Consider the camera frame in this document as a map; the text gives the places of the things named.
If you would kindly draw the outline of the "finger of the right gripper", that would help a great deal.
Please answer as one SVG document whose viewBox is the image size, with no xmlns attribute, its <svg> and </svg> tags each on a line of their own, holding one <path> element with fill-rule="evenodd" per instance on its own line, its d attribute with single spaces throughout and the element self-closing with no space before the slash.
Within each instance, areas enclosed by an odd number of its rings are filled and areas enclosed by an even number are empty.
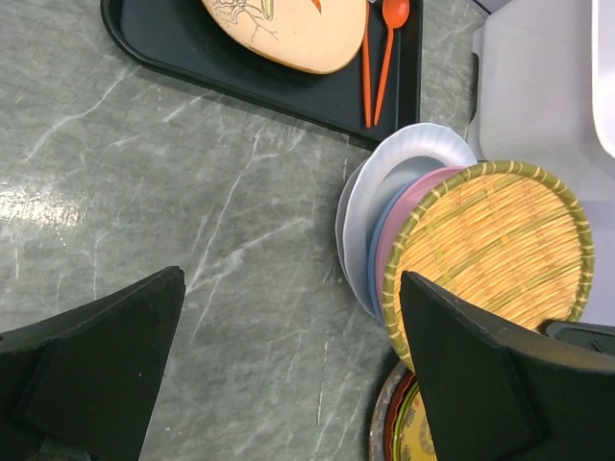
<svg viewBox="0 0 615 461">
<path fill-rule="evenodd" d="M 554 340 L 590 351 L 615 354 L 615 327 L 547 320 L 540 326 L 540 332 Z"/>
</svg>

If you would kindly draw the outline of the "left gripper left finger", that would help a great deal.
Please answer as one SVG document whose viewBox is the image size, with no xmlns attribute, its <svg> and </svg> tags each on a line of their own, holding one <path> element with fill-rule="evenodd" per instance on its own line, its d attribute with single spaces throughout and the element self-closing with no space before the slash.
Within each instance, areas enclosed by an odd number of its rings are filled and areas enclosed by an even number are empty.
<svg viewBox="0 0 615 461">
<path fill-rule="evenodd" d="M 99 460 L 138 459 L 185 298 L 166 267 L 116 293 L 1 335 L 1 457 L 47 436 Z"/>
</svg>

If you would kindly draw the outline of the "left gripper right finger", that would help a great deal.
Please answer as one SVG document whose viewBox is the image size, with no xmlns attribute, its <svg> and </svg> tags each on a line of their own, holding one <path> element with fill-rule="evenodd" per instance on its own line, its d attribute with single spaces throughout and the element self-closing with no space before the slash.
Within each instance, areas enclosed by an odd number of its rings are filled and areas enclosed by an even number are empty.
<svg viewBox="0 0 615 461">
<path fill-rule="evenodd" d="M 406 337 L 441 460 L 610 460 L 614 355 L 401 278 Z"/>
</svg>

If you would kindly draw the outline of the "woven bamboo plate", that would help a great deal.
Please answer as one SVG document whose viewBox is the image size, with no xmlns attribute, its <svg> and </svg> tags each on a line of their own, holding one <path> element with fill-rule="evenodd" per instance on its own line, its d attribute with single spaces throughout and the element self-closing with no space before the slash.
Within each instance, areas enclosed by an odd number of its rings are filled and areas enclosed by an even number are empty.
<svg viewBox="0 0 615 461">
<path fill-rule="evenodd" d="M 401 225 L 383 275 L 385 329 L 412 368 L 400 295 L 405 271 L 527 329 L 576 322 L 594 263 L 589 220 L 562 179 L 518 160 L 481 162 L 432 188 Z"/>
</svg>

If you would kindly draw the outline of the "white plastic bin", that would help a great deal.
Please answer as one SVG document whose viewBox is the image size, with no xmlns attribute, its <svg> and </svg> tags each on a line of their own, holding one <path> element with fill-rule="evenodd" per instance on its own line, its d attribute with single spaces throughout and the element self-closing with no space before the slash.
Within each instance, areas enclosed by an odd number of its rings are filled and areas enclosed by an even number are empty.
<svg viewBox="0 0 615 461">
<path fill-rule="evenodd" d="M 547 169 L 584 201 L 614 198 L 614 4 L 510 1 L 474 34 L 488 160 Z"/>
</svg>

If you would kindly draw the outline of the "yellow patterned plate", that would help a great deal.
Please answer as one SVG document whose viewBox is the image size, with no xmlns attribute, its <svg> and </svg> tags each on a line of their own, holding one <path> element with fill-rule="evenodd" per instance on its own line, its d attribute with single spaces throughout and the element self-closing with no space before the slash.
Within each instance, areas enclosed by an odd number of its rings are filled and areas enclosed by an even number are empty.
<svg viewBox="0 0 615 461">
<path fill-rule="evenodd" d="M 394 425 L 393 461 L 435 461 L 437 459 L 427 412 L 417 383 L 405 397 Z"/>
</svg>

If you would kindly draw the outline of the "clear glass plate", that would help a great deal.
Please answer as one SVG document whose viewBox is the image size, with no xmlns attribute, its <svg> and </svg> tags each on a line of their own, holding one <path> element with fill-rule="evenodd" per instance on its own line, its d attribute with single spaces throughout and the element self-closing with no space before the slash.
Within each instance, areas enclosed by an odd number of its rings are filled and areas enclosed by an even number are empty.
<svg viewBox="0 0 615 461">
<path fill-rule="evenodd" d="M 368 457 L 369 461 L 384 460 L 384 423 L 386 414 L 393 396 L 403 376 L 406 374 L 406 364 L 399 361 L 384 381 L 378 394 L 372 413 L 369 438 Z"/>
</svg>

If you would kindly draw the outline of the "pink plate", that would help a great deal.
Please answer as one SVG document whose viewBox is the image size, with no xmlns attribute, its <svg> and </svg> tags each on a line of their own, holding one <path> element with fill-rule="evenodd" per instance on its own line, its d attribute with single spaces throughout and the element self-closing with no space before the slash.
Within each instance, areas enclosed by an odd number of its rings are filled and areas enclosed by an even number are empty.
<svg viewBox="0 0 615 461">
<path fill-rule="evenodd" d="M 409 182 L 384 207 L 373 232 L 369 247 L 367 276 L 372 305 L 381 323 L 381 292 L 384 269 L 393 241 L 409 213 L 436 185 L 465 169 L 465 166 L 447 166 L 433 170 Z"/>
</svg>

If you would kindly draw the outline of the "white scalloped plate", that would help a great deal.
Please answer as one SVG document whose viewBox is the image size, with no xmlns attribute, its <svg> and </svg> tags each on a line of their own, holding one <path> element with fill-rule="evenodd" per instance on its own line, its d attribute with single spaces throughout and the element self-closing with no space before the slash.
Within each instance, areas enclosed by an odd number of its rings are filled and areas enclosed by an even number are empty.
<svg viewBox="0 0 615 461">
<path fill-rule="evenodd" d="M 360 305 L 380 319 L 369 293 L 368 251 L 383 208 L 411 181 L 445 166 L 472 166 L 477 158 L 452 129 L 418 123 L 386 138 L 351 174 L 339 198 L 335 240 L 344 277 Z"/>
</svg>

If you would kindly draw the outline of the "black serving tray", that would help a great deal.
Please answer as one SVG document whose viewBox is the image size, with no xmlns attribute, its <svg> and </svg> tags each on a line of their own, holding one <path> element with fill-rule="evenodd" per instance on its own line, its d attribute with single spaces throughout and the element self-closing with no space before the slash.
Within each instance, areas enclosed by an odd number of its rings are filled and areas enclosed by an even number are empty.
<svg viewBox="0 0 615 461">
<path fill-rule="evenodd" d="M 259 57 L 227 36 L 199 1 L 103 1 L 110 37 L 144 67 L 376 146 L 420 118 L 423 4 L 396 33 L 380 123 L 364 126 L 361 59 L 318 76 Z"/>
</svg>

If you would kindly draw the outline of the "orange plastic spoon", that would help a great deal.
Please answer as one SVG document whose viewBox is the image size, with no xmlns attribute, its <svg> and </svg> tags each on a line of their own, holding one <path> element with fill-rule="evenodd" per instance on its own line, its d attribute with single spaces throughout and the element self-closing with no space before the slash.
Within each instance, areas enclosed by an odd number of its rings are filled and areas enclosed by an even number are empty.
<svg viewBox="0 0 615 461">
<path fill-rule="evenodd" d="M 382 1 L 381 13 L 386 27 L 386 43 L 381 64 L 381 74 L 379 78 L 379 87 L 373 119 L 375 125 L 378 125 L 381 119 L 381 111 L 388 84 L 395 32 L 406 24 L 410 16 L 410 10 L 411 6 L 409 0 Z"/>
</svg>

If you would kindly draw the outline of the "beige bird-pattern plate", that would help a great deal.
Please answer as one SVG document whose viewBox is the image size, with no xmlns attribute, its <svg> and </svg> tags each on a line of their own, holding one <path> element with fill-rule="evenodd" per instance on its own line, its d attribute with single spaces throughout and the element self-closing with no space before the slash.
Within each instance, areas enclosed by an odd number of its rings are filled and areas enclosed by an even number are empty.
<svg viewBox="0 0 615 461">
<path fill-rule="evenodd" d="M 367 22 L 363 0 L 205 0 L 234 41 L 270 61 L 327 75 L 357 55 Z"/>
</svg>

